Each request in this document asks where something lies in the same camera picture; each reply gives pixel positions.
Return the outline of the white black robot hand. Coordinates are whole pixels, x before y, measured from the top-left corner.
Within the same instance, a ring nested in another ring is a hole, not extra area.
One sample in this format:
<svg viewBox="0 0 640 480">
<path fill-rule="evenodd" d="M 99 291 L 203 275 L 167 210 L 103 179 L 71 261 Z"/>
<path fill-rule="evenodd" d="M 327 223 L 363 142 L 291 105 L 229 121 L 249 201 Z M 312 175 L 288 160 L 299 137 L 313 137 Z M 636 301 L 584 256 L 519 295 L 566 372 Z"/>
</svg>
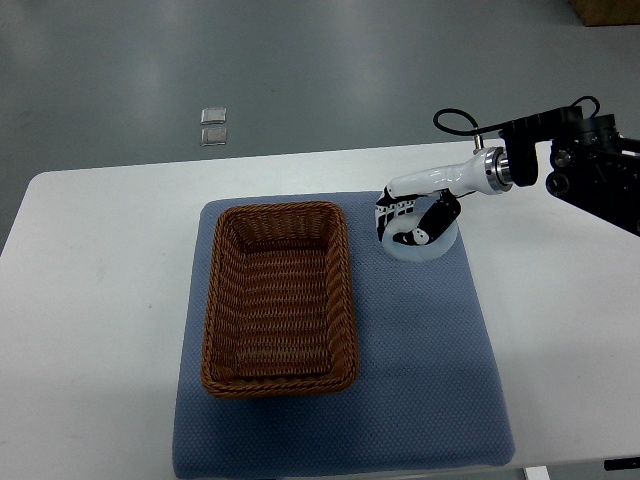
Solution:
<svg viewBox="0 0 640 480">
<path fill-rule="evenodd" d="M 378 240 L 387 251 L 432 247 L 454 226 L 461 213 L 461 197 L 502 194 L 512 185 L 502 147 L 479 149 L 464 163 L 396 177 L 375 204 Z"/>
</svg>

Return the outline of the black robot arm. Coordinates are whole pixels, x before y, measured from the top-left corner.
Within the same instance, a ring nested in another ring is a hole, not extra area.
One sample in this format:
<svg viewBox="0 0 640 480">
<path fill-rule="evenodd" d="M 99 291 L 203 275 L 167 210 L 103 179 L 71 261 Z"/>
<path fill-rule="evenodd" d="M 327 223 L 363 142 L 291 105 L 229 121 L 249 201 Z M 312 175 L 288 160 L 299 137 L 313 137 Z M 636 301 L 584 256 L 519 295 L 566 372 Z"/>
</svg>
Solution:
<svg viewBox="0 0 640 480">
<path fill-rule="evenodd" d="M 499 129 L 511 181 L 538 178 L 536 145 L 551 143 L 545 180 L 555 198 L 639 234 L 639 142 L 622 137 L 612 114 L 585 118 L 579 106 L 511 120 Z"/>
</svg>

